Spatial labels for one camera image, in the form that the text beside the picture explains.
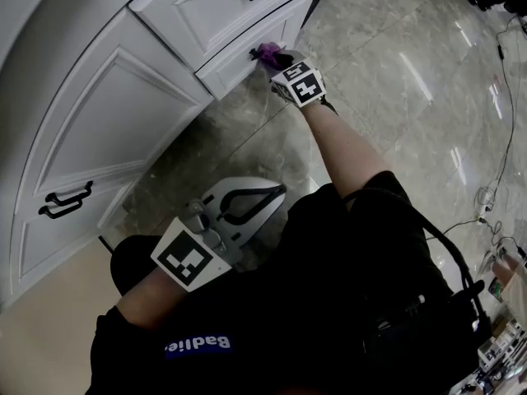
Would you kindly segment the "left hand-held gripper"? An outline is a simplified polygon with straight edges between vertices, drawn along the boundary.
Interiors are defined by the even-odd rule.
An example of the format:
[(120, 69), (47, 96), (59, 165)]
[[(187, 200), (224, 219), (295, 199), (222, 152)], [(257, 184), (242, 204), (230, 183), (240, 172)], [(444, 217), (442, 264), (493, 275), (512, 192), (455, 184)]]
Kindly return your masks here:
[(197, 290), (242, 259), (240, 248), (282, 205), (286, 191), (258, 177), (220, 180), (170, 223), (152, 260), (184, 290)]

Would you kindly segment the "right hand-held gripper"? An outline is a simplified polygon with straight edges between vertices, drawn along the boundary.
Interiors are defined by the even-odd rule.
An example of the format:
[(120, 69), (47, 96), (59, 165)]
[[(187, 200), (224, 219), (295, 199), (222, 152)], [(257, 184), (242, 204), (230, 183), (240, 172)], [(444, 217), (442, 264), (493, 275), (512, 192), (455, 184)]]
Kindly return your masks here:
[(283, 54), (287, 65), (293, 66), (282, 71), (267, 64), (259, 65), (279, 96), (302, 108), (326, 95), (322, 74), (310, 59), (297, 50), (284, 50)]

